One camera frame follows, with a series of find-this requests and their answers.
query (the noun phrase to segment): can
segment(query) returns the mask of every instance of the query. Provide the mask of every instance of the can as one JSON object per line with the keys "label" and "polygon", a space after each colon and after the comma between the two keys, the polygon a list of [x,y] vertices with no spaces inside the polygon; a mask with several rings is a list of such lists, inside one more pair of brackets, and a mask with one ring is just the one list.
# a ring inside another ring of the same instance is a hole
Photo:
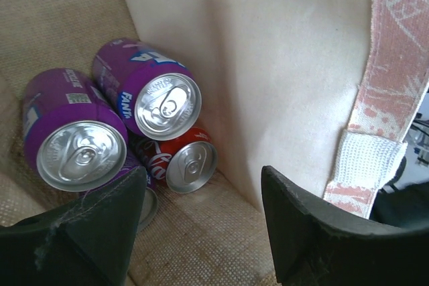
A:
{"label": "can", "polygon": [[[118,174],[113,179],[103,184],[101,187],[98,187],[97,189],[89,190],[87,192],[81,192],[79,193],[79,196],[82,197],[89,193],[97,191],[102,187],[107,186],[116,180],[119,180],[125,174],[129,173],[130,171],[133,171],[134,169],[137,169],[138,167],[143,167],[141,162],[136,158],[136,156],[134,156],[134,154],[130,150],[128,150],[127,159],[125,159],[123,167],[121,168],[121,170],[119,170]],[[146,193],[145,198],[143,200],[143,206],[141,207],[141,214],[137,231],[141,231],[146,228],[155,218],[155,215],[158,212],[158,197],[155,193],[156,183],[148,172],[146,172],[146,182]]]}
{"label": "can", "polygon": [[129,144],[157,182],[181,194],[201,188],[217,166],[216,148],[208,133],[198,127],[169,141],[130,134]]}
{"label": "can", "polygon": [[46,70],[25,88],[24,155],[52,187],[80,192],[99,187],[121,169],[127,129],[84,74]]}
{"label": "can", "polygon": [[142,42],[121,38],[104,45],[95,56],[93,75],[137,135],[174,139],[200,114],[201,93],[189,70]]}

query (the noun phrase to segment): can lid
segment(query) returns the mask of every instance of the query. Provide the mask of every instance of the can lid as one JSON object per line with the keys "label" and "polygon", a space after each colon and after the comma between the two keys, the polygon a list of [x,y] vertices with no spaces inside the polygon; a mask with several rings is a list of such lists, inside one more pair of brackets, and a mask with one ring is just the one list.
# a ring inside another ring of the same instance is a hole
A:
{"label": "can lid", "polygon": [[137,231],[141,231],[154,219],[158,212],[158,197],[152,189],[146,188],[143,206],[141,207],[141,214]]}
{"label": "can lid", "polygon": [[101,122],[81,121],[64,125],[42,143],[37,167],[52,187],[81,192],[112,179],[126,155],[125,140],[116,129]]}
{"label": "can lid", "polygon": [[193,79],[182,74],[164,74],[140,91],[135,121],[147,137],[166,141],[189,130],[200,110],[201,92]]}
{"label": "can lid", "polygon": [[193,142],[181,148],[167,167],[168,187],[187,194],[201,188],[215,172],[217,151],[208,142]]}

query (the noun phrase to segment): beige fabric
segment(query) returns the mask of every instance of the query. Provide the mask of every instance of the beige fabric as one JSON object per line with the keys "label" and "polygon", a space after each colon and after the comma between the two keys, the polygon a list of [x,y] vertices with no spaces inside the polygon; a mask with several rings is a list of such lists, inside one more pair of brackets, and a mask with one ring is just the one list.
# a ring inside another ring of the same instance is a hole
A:
{"label": "beige fabric", "polygon": [[369,53],[371,0],[126,0],[195,74],[220,169],[261,207],[273,165],[321,196]]}
{"label": "beige fabric", "polygon": [[[51,188],[25,164],[17,97],[26,82],[55,66],[88,73],[104,42],[137,36],[123,0],[0,0],[0,6],[0,224],[9,226],[76,197]],[[194,194],[160,190],[159,214],[137,237],[126,285],[257,285],[272,272],[262,215],[218,173]]]}
{"label": "beige fabric", "polygon": [[138,285],[258,285],[273,271],[263,216],[220,173],[192,194],[157,195],[159,213],[131,258]]}

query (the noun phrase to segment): red and white patterned strap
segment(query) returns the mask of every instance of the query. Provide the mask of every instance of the red and white patterned strap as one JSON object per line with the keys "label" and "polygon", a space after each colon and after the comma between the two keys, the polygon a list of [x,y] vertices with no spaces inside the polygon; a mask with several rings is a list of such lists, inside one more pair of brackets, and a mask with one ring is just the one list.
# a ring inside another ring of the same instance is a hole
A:
{"label": "red and white patterned strap", "polygon": [[373,0],[371,52],[324,199],[368,218],[429,86],[429,0]]}

